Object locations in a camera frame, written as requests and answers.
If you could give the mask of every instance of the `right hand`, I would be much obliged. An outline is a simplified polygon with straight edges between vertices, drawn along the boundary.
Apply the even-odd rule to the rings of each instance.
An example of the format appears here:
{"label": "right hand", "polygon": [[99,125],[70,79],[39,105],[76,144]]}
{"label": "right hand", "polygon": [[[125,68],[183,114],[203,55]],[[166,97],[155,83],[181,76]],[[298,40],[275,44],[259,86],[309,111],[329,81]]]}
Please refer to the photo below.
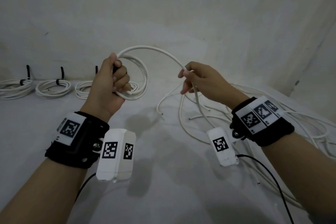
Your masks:
{"label": "right hand", "polygon": [[211,66],[191,61],[185,67],[188,71],[182,69],[178,75],[179,78],[186,78],[181,94],[193,93],[193,83],[206,98],[222,103],[230,109],[249,99]]}

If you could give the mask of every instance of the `black wrist strap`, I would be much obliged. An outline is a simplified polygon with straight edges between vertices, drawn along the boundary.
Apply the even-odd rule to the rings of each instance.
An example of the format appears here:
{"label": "black wrist strap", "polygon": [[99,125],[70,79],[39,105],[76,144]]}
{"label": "black wrist strap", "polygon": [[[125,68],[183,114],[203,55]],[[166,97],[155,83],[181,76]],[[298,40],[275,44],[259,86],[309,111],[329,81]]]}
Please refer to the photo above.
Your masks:
{"label": "black wrist strap", "polygon": [[258,133],[252,134],[246,125],[241,121],[237,116],[237,111],[241,110],[245,106],[249,105],[257,98],[253,97],[247,99],[236,108],[233,109],[232,115],[232,124],[231,127],[234,129],[240,136],[246,136],[251,141],[257,143],[261,147],[269,146],[272,143],[278,141],[281,137],[289,135],[294,132],[294,126],[286,121],[283,117],[279,117],[274,123],[268,125],[265,129],[259,131]]}
{"label": "black wrist strap", "polygon": [[105,133],[110,126],[95,116],[84,112],[75,112],[86,117],[83,124],[78,130],[71,145],[53,141],[47,149],[45,157],[70,167],[78,167],[88,169],[99,158],[103,142],[100,138],[104,138]]}

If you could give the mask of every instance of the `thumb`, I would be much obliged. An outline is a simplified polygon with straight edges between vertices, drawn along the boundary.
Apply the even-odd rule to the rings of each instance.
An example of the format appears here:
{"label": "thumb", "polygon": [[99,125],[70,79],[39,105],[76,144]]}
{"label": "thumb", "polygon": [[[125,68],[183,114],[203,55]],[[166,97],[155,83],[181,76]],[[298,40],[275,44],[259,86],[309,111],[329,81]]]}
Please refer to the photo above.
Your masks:
{"label": "thumb", "polygon": [[113,52],[111,53],[111,55],[107,58],[104,59],[103,64],[101,65],[101,68],[99,70],[99,73],[106,73],[111,75],[111,71],[113,69],[113,64],[114,62],[116,62],[117,60],[117,56],[116,54]]}
{"label": "thumb", "polygon": [[185,78],[187,78],[188,80],[190,80],[192,83],[196,84],[199,83],[200,81],[200,77],[198,77],[195,73],[191,72],[191,71],[183,71],[183,76]]}

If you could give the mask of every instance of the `forearm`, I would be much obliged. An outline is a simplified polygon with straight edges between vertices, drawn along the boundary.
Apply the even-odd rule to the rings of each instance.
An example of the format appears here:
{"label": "forearm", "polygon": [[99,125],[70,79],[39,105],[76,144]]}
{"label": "forearm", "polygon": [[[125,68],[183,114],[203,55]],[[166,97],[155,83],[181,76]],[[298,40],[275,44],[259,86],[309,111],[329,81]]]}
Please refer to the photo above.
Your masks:
{"label": "forearm", "polygon": [[65,223],[86,172],[45,159],[2,210],[0,222]]}
{"label": "forearm", "polygon": [[308,212],[336,216],[336,163],[333,160],[296,133],[262,150]]}

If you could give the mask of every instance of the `white plastic housing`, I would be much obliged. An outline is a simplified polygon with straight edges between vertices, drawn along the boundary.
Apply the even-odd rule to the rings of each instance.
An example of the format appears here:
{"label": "white plastic housing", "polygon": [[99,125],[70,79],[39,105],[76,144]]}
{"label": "white plastic housing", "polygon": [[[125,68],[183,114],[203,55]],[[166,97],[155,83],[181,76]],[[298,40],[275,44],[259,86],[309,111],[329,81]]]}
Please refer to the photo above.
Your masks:
{"label": "white plastic housing", "polygon": [[123,128],[106,132],[96,176],[103,181],[124,181],[132,175],[135,133]]}
{"label": "white plastic housing", "polygon": [[213,128],[207,134],[221,166],[227,167],[239,163],[229,136],[223,128]]}

